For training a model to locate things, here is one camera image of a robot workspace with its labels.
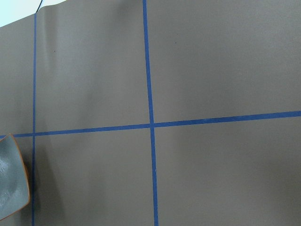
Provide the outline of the grey square plate orange rim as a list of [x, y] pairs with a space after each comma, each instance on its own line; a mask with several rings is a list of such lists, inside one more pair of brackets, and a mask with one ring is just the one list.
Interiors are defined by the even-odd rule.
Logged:
[[30, 203], [27, 168], [12, 134], [0, 140], [0, 219], [23, 209]]

